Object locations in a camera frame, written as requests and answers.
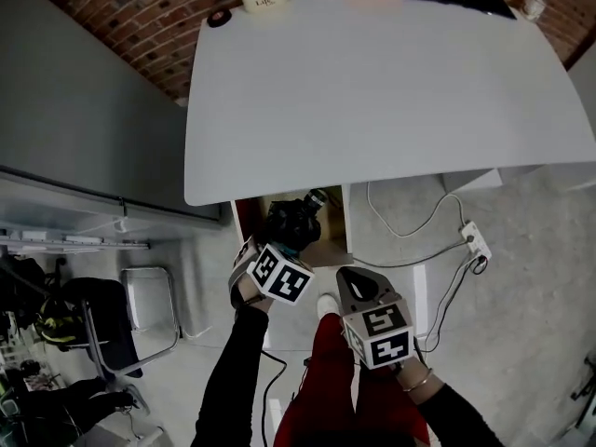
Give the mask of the white power strip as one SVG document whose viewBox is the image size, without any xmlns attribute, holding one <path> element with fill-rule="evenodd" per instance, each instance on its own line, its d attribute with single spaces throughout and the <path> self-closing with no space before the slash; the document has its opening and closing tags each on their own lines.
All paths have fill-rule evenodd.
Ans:
<svg viewBox="0 0 596 447">
<path fill-rule="evenodd" d="M 478 226 L 468 221 L 461 229 L 460 236 L 467 245 L 468 251 L 473 258 L 484 257 L 486 260 L 492 258 L 492 252 L 489 249 Z"/>
</svg>

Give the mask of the grey metal cabinet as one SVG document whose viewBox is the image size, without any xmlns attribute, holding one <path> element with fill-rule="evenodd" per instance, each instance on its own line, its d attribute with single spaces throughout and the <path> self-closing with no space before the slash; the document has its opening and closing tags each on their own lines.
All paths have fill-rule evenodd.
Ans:
<svg viewBox="0 0 596 447">
<path fill-rule="evenodd" d="M 0 172 L 218 221 L 184 198 L 186 112 L 48 0 L 0 0 Z"/>
</svg>

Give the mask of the wooden drawer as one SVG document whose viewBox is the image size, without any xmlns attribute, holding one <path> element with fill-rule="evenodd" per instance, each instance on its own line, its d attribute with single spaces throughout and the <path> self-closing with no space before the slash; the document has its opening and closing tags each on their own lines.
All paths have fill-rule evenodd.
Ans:
<svg viewBox="0 0 596 447">
<path fill-rule="evenodd" d="M 328 201 L 317 214 L 321 236 L 318 241 L 310 244 L 300 257 L 311 267 L 351 264 L 353 257 L 349 212 L 350 185 L 323 187 L 322 191 L 327 194 Z M 261 227 L 272 202 L 303 198 L 306 193 L 307 190 L 304 189 L 232 200 L 231 210 L 239 243 L 242 244 Z"/>
</svg>

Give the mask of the person's left forearm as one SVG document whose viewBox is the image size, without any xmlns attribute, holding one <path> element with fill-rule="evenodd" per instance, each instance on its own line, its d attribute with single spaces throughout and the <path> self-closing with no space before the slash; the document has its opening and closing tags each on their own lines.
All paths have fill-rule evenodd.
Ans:
<svg viewBox="0 0 596 447">
<path fill-rule="evenodd" d="M 247 275 L 234 325 L 207 382 L 191 447 L 250 447 L 252 408 L 272 300 Z"/>
</svg>

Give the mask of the person's left white shoe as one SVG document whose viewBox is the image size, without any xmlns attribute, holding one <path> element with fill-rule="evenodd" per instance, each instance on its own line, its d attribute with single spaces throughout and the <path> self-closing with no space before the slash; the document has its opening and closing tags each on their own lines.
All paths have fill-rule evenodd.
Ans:
<svg viewBox="0 0 596 447">
<path fill-rule="evenodd" d="M 339 316 L 340 307 L 335 297 L 329 293 L 321 294 L 317 300 L 317 314 L 319 320 L 330 314 Z"/>
</svg>

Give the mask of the black and teal bundle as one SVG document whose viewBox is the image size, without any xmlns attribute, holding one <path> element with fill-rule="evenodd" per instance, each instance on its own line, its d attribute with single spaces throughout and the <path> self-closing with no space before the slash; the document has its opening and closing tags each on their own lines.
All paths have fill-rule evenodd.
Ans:
<svg viewBox="0 0 596 447">
<path fill-rule="evenodd" d="M 327 200 L 325 192 L 312 189 L 303 198 L 273 201 L 265 219 L 267 241 L 292 256 L 300 254 L 320 239 L 317 214 Z"/>
</svg>

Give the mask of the black hanging coats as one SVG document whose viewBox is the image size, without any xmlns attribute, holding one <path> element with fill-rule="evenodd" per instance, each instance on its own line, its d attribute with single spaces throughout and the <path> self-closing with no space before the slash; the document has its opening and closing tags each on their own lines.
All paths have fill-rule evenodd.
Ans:
<svg viewBox="0 0 596 447">
<path fill-rule="evenodd" d="M 47 298 L 61 284 L 60 267 L 65 263 L 59 259 L 55 270 L 46 273 L 33 258 L 20 259 L 12 255 L 0 257 L 0 272 L 14 282 L 17 289 L 27 290 Z"/>
</svg>

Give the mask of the white desk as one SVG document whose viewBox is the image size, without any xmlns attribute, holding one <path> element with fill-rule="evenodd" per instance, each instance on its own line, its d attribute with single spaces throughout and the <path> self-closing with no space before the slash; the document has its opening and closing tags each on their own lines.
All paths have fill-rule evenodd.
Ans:
<svg viewBox="0 0 596 447">
<path fill-rule="evenodd" d="M 192 206 L 475 169 L 596 161 L 540 29 L 412 0 L 290 0 L 199 33 Z"/>
</svg>

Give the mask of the black chair with metal frame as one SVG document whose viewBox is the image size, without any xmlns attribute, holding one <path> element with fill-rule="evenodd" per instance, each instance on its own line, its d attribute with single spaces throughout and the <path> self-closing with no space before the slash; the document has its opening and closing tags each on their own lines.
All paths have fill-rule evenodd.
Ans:
<svg viewBox="0 0 596 447">
<path fill-rule="evenodd" d="M 71 345 L 88 352 L 108 380 L 141 378 L 142 368 L 171 354 L 182 336 L 173 279 L 161 266 L 128 267 L 119 279 L 73 278 L 60 295 L 79 309 L 84 335 Z M 164 336 L 166 344 L 141 358 L 136 334 Z"/>
</svg>

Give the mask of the person's red trousers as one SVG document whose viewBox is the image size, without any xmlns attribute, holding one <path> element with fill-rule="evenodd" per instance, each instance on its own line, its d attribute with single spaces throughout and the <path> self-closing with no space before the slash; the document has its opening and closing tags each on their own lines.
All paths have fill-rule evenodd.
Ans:
<svg viewBox="0 0 596 447">
<path fill-rule="evenodd" d="M 387 367 L 359 374 L 336 314 L 319 322 L 299 393 L 278 427 L 274 447 L 425 447 L 427 422 Z"/>
</svg>

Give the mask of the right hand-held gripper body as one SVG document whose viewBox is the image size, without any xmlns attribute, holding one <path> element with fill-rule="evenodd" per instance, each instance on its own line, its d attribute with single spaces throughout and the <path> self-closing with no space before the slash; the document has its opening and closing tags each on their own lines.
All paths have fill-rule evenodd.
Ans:
<svg viewBox="0 0 596 447">
<path fill-rule="evenodd" d="M 370 370 L 402 363 L 414 354 L 413 320 L 388 278 L 367 268 L 336 273 L 345 338 Z"/>
</svg>

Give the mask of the white metal shelf rack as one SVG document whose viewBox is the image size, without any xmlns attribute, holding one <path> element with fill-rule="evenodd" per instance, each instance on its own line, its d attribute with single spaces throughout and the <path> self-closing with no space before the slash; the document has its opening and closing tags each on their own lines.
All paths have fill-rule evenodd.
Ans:
<svg viewBox="0 0 596 447">
<path fill-rule="evenodd" d="M 10 253 L 67 254 L 94 251 L 146 251 L 148 243 L 113 241 L 102 237 L 70 236 L 57 232 L 8 230 L 0 228 L 0 247 Z"/>
</svg>

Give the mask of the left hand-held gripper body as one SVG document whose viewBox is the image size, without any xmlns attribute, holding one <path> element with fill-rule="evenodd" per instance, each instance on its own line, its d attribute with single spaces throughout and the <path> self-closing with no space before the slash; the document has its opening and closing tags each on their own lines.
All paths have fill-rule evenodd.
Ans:
<svg viewBox="0 0 596 447">
<path fill-rule="evenodd" d="M 314 277 L 312 269 L 298 258 L 250 237 L 234 261 L 231 305 L 253 305 L 265 298 L 296 305 Z"/>
</svg>

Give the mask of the person's right forearm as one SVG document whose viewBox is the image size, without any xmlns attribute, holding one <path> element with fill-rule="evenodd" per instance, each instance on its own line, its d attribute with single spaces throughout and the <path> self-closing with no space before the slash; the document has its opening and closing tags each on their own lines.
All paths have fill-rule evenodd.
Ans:
<svg viewBox="0 0 596 447">
<path fill-rule="evenodd" d="M 406 359 L 395 376 L 441 447 L 505 447 L 476 408 L 419 359 Z"/>
</svg>

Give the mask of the green and black backpack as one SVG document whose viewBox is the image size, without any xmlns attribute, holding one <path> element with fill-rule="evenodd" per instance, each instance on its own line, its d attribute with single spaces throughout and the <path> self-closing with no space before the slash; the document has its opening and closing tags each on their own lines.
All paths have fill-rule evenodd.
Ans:
<svg viewBox="0 0 596 447">
<path fill-rule="evenodd" d="M 42 303 L 34 327 L 43 341 L 53 345 L 72 344 L 84 334 L 78 308 L 57 296 L 49 296 Z"/>
</svg>

